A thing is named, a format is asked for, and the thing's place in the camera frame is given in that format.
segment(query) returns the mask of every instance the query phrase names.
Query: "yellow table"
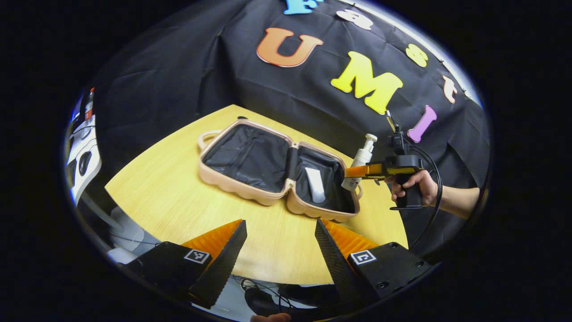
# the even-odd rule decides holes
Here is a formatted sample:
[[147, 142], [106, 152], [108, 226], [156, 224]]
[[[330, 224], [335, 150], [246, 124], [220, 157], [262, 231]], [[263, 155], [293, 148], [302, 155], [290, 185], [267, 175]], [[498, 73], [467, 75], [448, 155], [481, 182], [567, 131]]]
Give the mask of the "yellow table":
[[[105, 186], [123, 211], [162, 241], [182, 244], [237, 219], [247, 221], [248, 238], [233, 274], [287, 284], [332, 283], [314, 237], [316, 219], [286, 208], [286, 198], [262, 206], [208, 185], [198, 177], [198, 136], [224, 129], [238, 116], [282, 132], [294, 142], [305, 141], [339, 155], [346, 166], [352, 158], [325, 144], [236, 105], [230, 105], [185, 126], [156, 143], [125, 166]], [[363, 142], [356, 142], [356, 151]], [[378, 244], [407, 237], [386, 186], [363, 180], [360, 213], [342, 224]]]

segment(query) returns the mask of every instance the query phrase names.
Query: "small suitcase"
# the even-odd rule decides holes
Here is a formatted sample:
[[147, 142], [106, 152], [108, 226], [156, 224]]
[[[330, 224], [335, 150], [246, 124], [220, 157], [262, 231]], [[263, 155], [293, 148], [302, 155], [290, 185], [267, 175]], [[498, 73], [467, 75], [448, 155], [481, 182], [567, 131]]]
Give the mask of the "small suitcase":
[[[216, 137], [208, 144], [208, 136]], [[359, 194], [342, 188], [346, 166], [341, 158], [256, 122], [240, 119], [222, 131], [198, 139], [198, 174], [207, 184], [270, 206], [288, 194], [295, 214], [345, 222], [359, 213]], [[325, 201], [312, 200], [305, 167], [320, 170]]]

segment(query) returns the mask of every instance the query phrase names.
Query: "black fabric lining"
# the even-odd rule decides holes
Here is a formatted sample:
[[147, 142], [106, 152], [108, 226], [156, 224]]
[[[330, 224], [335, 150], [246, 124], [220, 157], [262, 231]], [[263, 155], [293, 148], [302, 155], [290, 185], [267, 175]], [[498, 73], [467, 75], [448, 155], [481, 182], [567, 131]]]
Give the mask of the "black fabric lining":
[[232, 179], [279, 193], [286, 180], [289, 147], [288, 142], [277, 135], [240, 124], [217, 142], [202, 161]]
[[[324, 184], [324, 202], [315, 203], [312, 201], [305, 167], [320, 170], [320, 176]], [[304, 202], [316, 207], [344, 213], [355, 212], [351, 192], [341, 187], [341, 183], [344, 180], [344, 169], [336, 159], [307, 147], [299, 147], [296, 169], [296, 194]]]
[[[310, 205], [354, 213], [351, 192], [343, 189], [344, 169], [334, 158], [288, 142], [263, 129], [240, 124], [219, 140], [202, 161], [213, 170], [239, 182], [279, 193], [287, 178], [296, 181], [296, 195]], [[325, 201], [315, 203], [305, 167], [320, 170]]]

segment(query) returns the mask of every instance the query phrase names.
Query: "pump bottle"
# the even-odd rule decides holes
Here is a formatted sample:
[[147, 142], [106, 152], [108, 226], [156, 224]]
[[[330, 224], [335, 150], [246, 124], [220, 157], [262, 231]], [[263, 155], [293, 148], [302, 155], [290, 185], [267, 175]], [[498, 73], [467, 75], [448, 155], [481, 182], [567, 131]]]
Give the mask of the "pump bottle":
[[[377, 140], [378, 138], [375, 135], [366, 134], [366, 144], [357, 151], [351, 165], [352, 167], [365, 166], [371, 160], [371, 152], [374, 150], [374, 142], [377, 142]], [[355, 191], [360, 181], [362, 181], [361, 178], [345, 178], [341, 186], [346, 190]]]

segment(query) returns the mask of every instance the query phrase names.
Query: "yellow letter m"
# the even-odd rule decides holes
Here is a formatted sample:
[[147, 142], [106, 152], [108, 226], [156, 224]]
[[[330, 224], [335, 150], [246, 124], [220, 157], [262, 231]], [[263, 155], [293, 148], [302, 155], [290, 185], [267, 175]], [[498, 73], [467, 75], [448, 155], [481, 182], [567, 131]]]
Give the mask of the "yellow letter m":
[[403, 82], [392, 73], [383, 73], [374, 78], [374, 70], [371, 60], [366, 56], [349, 52], [350, 61], [348, 66], [339, 78], [331, 81], [335, 88], [350, 93], [352, 82], [355, 79], [355, 96], [361, 98], [367, 93], [374, 92], [366, 97], [365, 104], [379, 114], [385, 114], [387, 103], [398, 88], [403, 86]]

